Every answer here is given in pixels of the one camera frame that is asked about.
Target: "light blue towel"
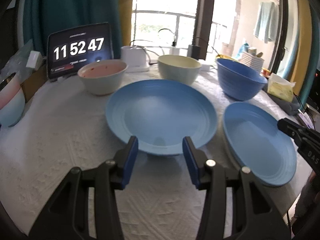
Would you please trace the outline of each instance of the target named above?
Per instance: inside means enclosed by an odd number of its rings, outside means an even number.
[[[274,2],[261,2],[254,35],[264,43],[275,41],[279,21],[279,7]]]

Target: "round blue plate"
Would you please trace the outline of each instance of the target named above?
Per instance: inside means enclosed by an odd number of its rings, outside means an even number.
[[[236,161],[249,167],[263,184],[279,187],[293,178],[296,151],[270,114],[248,103],[233,103],[225,110],[223,128]]]
[[[145,80],[122,87],[109,99],[106,118],[112,132],[127,143],[139,139],[139,149],[155,155],[182,154],[182,139],[196,147],[211,140],[217,114],[200,92],[170,80]]]

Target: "plastic bag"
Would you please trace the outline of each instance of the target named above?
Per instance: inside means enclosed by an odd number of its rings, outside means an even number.
[[[282,100],[292,102],[294,83],[283,79],[282,77],[271,73],[268,81],[268,93]]]
[[[4,80],[12,73],[16,72],[20,83],[24,82],[32,74],[32,69],[26,68],[30,52],[33,50],[33,42],[29,40],[21,49],[14,54],[4,68],[1,70],[0,78]]]

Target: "digital clock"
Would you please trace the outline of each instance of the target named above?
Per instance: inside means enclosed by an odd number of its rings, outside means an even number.
[[[53,33],[48,38],[47,55],[50,80],[75,74],[91,62],[113,59],[110,26],[91,24]]]

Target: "screw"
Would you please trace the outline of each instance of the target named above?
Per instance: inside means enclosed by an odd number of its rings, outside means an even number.
[[[247,166],[243,166],[241,170],[245,174],[249,174],[251,172],[250,168]]]
[[[106,164],[107,164],[107,165],[110,165],[110,166],[114,166],[114,165],[116,165],[116,161],[113,160],[113,159],[106,160]]]
[[[80,169],[79,168],[72,168],[71,169],[71,173],[72,174],[78,174],[80,172]]]
[[[216,165],[216,162],[214,160],[207,160],[205,164],[209,167],[213,167]]]

